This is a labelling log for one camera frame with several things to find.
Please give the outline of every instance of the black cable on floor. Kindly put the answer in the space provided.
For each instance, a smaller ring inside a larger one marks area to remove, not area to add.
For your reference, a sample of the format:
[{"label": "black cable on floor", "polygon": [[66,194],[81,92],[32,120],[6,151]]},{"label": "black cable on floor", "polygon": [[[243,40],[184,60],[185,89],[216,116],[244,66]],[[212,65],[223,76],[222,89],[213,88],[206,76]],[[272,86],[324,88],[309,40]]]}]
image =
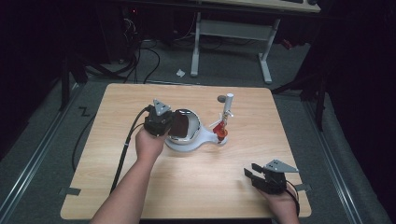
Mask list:
[{"label": "black cable on floor", "polygon": [[72,154],[72,167],[73,167],[73,171],[75,172],[77,169],[76,163],[75,163],[75,157],[76,157],[76,151],[77,151],[77,147],[79,144],[79,141],[81,140],[82,135],[85,133],[85,131],[87,130],[87,128],[90,126],[90,124],[92,123],[93,119],[96,117],[96,113],[90,118],[90,120],[88,121],[88,123],[85,125],[84,129],[81,131],[81,133],[79,134],[78,140],[75,144],[75,147],[73,149],[73,154]]}]

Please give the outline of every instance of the hand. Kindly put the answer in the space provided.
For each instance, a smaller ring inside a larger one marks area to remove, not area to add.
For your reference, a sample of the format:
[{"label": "hand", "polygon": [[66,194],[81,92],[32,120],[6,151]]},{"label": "hand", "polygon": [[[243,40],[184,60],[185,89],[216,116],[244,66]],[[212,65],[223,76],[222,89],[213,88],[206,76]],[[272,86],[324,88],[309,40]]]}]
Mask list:
[{"label": "hand", "polygon": [[141,128],[135,137],[137,160],[155,162],[163,151],[166,136],[167,134],[156,137]]},{"label": "hand", "polygon": [[[258,189],[258,191],[267,199],[271,211],[280,223],[300,223],[297,217],[296,204],[287,192],[281,194],[268,194],[260,189]],[[289,184],[288,191],[296,197],[296,192]]]}]

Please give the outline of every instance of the white base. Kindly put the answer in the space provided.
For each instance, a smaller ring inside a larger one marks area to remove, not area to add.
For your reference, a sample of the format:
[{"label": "white base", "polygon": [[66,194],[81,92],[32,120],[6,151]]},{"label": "white base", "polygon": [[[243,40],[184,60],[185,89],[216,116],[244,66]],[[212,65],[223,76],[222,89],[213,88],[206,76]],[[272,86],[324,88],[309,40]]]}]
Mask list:
[{"label": "white base", "polygon": [[195,150],[200,145],[205,144],[205,143],[212,143],[212,144],[217,144],[219,146],[223,146],[227,142],[227,137],[226,137],[226,138],[224,138],[224,140],[222,140],[219,143],[218,136],[215,133],[207,130],[202,125],[201,125],[200,130],[201,131],[198,133],[198,135],[196,136],[196,138],[194,139],[194,141],[192,143],[189,143],[187,145],[180,145],[180,144],[176,144],[176,143],[172,142],[169,138],[166,138],[165,144],[175,151],[189,152],[189,151]]}]

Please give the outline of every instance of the wooden table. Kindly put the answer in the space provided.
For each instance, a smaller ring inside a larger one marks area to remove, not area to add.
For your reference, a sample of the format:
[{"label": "wooden table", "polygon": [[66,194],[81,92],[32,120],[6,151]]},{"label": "wooden table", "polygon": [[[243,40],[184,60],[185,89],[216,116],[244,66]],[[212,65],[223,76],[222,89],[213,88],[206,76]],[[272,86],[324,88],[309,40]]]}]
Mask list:
[{"label": "wooden table", "polygon": [[[244,176],[244,168],[273,159],[296,164],[268,89],[110,84],[70,185],[81,192],[66,196],[62,218],[90,219],[104,202],[132,123],[154,98],[173,110],[194,111],[207,127],[222,112],[217,97],[229,92],[234,94],[234,117],[227,126],[228,142],[223,147],[208,144],[184,153],[165,145],[151,174],[142,218],[271,217],[265,199]],[[135,159],[133,135],[120,178]],[[295,185],[301,183],[299,174],[286,177]],[[300,204],[300,216],[310,216],[304,192],[300,192]]]}]

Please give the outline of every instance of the forearm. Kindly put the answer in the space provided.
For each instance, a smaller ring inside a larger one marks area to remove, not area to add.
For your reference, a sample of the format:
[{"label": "forearm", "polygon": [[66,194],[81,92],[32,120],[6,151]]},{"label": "forearm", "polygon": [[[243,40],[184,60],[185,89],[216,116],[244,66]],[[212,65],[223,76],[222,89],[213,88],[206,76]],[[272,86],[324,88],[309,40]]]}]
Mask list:
[{"label": "forearm", "polygon": [[91,223],[139,223],[154,161],[137,161],[125,174]]}]

